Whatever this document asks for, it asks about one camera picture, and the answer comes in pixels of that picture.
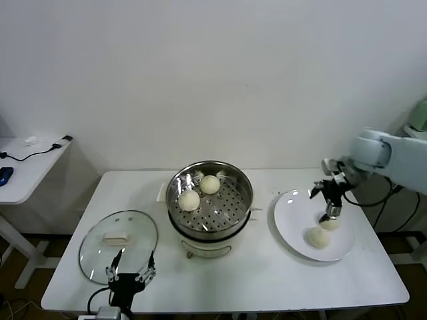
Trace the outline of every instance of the computer mouse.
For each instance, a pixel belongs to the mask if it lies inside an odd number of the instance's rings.
[[[9,178],[11,177],[12,173],[13,173],[12,167],[0,168],[0,187],[2,185],[5,185],[9,181]]]

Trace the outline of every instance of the pot handle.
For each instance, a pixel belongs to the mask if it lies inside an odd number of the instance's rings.
[[[160,186],[159,193],[157,194],[156,201],[157,202],[166,202],[166,188],[167,183],[162,183]],[[250,208],[251,211],[259,211],[262,210],[262,202],[261,202],[260,192],[254,190],[254,196],[252,198],[252,206]]]
[[[157,202],[166,202],[166,183],[162,183],[160,186],[159,193],[157,194]]]

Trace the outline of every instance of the table leg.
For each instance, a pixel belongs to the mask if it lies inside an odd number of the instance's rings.
[[[389,255],[393,264],[413,265],[419,263],[427,271],[427,241],[420,245],[415,237],[407,237],[406,240],[411,248],[413,248],[413,252]]]
[[[0,216],[0,236],[9,242],[28,259],[34,254],[35,248],[9,222]]]
[[[1,256],[1,265],[0,265],[0,267],[5,263],[5,261],[7,260],[7,258],[9,258],[12,250],[13,250],[13,246],[9,245],[7,247],[7,249],[5,250],[5,252],[3,252],[2,256]]]
[[[48,241],[40,241],[38,246],[34,247],[2,216],[0,216],[0,236],[28,258],[27,265],[15,284],[16,289],[25,288],[36,269],[55,269],[61,260],[61,258],[46,258],[43,255]]]

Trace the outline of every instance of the white plate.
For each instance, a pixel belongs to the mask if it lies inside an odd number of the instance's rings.
[[[274,220],[283,239],[297,252],[318,261],[337,261],[345,257],[354,244],[354,229],[343,208],[341,225],[328,231],[330,243],[325,249],[316,249],[306,243],[304,235],[309,228],[319,226],[319,218],[325,213],[326,202],[320,193],[309,199],[309,189],[284,193],[274,209]]]

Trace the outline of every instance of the stainless steel pot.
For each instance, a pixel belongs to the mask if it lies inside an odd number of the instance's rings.
[[[206,175],[215,175],[220,190],[206,195],[199,187]],[[199,193],[200,205],[191,212],[182,211],[179,196],[186,190]],[[199,242],[218,242],[239,233],[250,217],[253,199],[249,179],[238,168],[220,161],[201,161],[178,172],[166,189],[166,203],[172,225],[183,236]]]

